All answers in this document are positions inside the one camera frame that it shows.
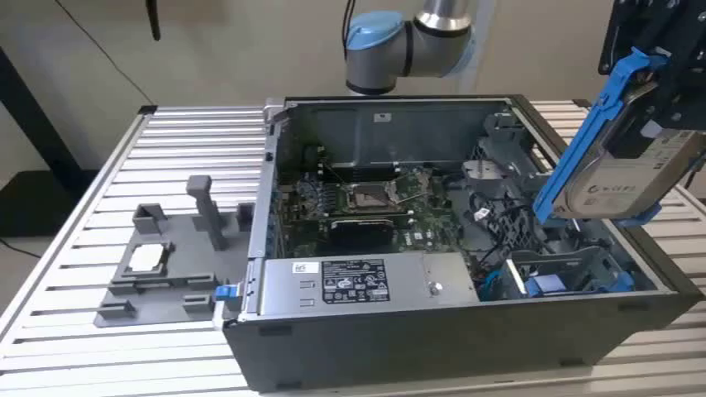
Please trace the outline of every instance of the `blue plastic clip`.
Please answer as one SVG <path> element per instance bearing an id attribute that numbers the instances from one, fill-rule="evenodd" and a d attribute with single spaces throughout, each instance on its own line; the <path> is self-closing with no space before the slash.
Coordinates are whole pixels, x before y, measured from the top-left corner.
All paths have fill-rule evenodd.
<path id="1" fill-rule="evenodd" d="M 238 284 L 219 285 L 214 297 L 216 301 L 234 300 L 239 298 L 240 286 Z"/>
<path id="2" fill-rule="evenodd" d="M 554 200 L 570 180 L 575 168 L 601 133 L 603 125 L 614 120 L 625 107 L 621 95 L 626 89 L 630 78 L 639 70 L 645 68 L 657 69 L 665 64 L 665 57 L 658 55 L 647 56 L 637 48 L 633 48 L 633 53 L 615 64 L 614 71 L 607 78 L 606 88 L 601 92 L 589 116 L 586 117 L 582 127 L 571 141 L 570 147 L 563 152 L 557 169 L 554 170 L 547 184 L 543 186 L 535 199 L 533 208 L 542 224 L 554 220 L 554 218 L 551 218 Z M 661 207 L 658 203 L 655 203 L 655 206 L 645 211 L 638 217 L 633 219 L 621 219 L 618 222 L 622 222 L 622 226 L 645 224 L 658 213 L 659 209 Z"/>

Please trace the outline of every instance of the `blue drive bracket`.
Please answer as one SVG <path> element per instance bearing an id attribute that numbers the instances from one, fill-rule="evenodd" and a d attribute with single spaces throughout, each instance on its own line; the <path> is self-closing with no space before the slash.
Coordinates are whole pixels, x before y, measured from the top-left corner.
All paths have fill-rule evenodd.
<path id="1" fill-rule="evenodd" d="M 665 64 L 665 58 L 657 56 L 647 56 L 642 51 L 633 47 L 633 53 L 618 61 L 614 71 L 607 78 L 607 84 L 582 127 L 575 134 L 570 147 L 563 152 L 559 164 L 554 169 L 547 184 L 539 191 L 535 198 L 533 208 L 538 216 L 538 220 L 547 226 L 555 226 L 559 218 L 551 217 L 554 211 L 554 200 L 562 192 L 563 186 L 569 182 L 575 168 L 579 165 L 589 148 L 591 147 L 595 138 L 598 137 L 603 126 L 611 122 L 621 113 L 625 103 L 621 99 L 626 89 L 630 78 L 635 72 L 645 68 L 657 69 Z M 638 226 L 647 223 L 651 217 L 659 212 L 661 206 L 658 203 L 647 209 L 638 217 L 630 219 L 614 220 L 619 226 Z"/>

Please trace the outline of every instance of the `motherboard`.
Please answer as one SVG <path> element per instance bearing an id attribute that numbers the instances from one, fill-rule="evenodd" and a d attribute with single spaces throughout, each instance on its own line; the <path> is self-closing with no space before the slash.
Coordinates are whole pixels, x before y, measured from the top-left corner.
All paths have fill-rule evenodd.
<path id="1" fill-rule="evenodd" d="M 286 255 L 461 251 L 462 225 L 443 179 L 424 167 L 399 169 L 383 181 L 324 182 L 304 174 L 280 188 Z"/>

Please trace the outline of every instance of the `small white component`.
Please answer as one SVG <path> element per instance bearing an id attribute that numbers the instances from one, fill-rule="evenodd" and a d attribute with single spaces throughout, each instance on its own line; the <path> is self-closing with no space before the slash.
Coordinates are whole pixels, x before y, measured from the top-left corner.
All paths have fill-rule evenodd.
<path id="1" fill-rule="evenodd" d="M 478 211 L 475 211 L 474 213 L 475 221 L 478 222 L 479 220 L 482 220 L 487 216 L 489 213 L 490 213 L 490 209 L 487 208 L 482 208 Z"/>
<path id="2" fill-rule="evenodd" d="M 292 262 L 292 273 L 319 273 L 319 262 Z"/>
<path id="3" fill-rule="evenodd" d="M 128 266 L 132 271 L 151 271 L 163 261 L 164 247 L 162 244 L 143 244 L 131 256 Z"/>

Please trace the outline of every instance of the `cable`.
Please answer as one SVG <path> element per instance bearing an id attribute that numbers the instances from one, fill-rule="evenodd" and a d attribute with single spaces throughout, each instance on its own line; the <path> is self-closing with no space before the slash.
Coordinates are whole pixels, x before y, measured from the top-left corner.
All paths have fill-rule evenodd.
<path id="1" fill-rule="evenodd" d="M 354 16 L 355 0 L 347 0 L 346 11 L 343 12 L 343 22 L 340 24 L 340 43 L 343 45 L 343 59 L 347 58 L 348 29 L 351 27 L 351 18 Z"/>
<path id="2" fill-rule="evenodd" d="M 41 256 L 36 255 L 33 252 L 25 251 L 21 248 L 17 248 L 16 246 L 12 246 L 3 238 L 0 238 L 0 244 L 7 246 L 15 252 L 20 252 L 24 255 L 29 255 L 29 256 L 32 256 L 36 259 L 41 258 Z"/>
<path id="3" fill-rule="evenodd" d="M 96 39 L 93 39 L 93 37 L 91 36 L 91 33 L 88 33 L 88 31 L 85 30 L 85 28 L 80 25 L 79 21 L 76 21 L 76 18 L 73 17 L 72 13 L 67 10 L 67 8 L 64 7 L 64 4 L 61 4 L 61 1 L 60 0 L 55 0 L 55 3 L 56 5 L 60 7 L 60 9 L 64 11 L 64 13 L 67 14 L 68 18 L 73 21 L 73 25 L 76 25 L 76 27 L 84 32 L 85 34 L 85 37 L 88 37 L 88 40 L 92 41 L 92 43 L 96 45 L 96 47 L 99 48 L 100 52 L 103 53 L 103 55 L 106 56 L 106 58 L 108 59 L 108 61 L 111 62 L 111 65 L 112 65 L 112 68 L 123 75 L 124 79 L 128 80 L 128 82 L 131 83 L 132 87 L 135 87 L 135 89 L 139 91 L 139 93 L 143 95 L 143 98 L 144 100 L 148 102 L 150 105 L 154 105 L 155 102 L 152 101 L 152 99 L 150 99 L 150 97 L 147 96 L 147 93 L 144 93 L 143 89 L 140 88 L 139 85 L 136 85 L 135 81 L 132 81 L 131 77 L 126 74 L 126 72 L 120 69 L 120 67 L 118 66 L 118 64 L 115 63 L 115 60 L 112 60 L 112 57 L 108 55 L 108 53 L 106 52 L 106 49 L 103 48 L 103 46 L 99 44 L 99 42 L 96 41 Z"/>
<path id="4" fill-rule="evenodd" d="M 691 183 L 694 182 L 694 177 L 697 176 L 697 172 L 698 172 L 698 168 L 695 168 L 689 174 L 689 177 L 686 178 L 686 182 L 683 183 L 685 189 L 687 189 L 691 186 Z"/>

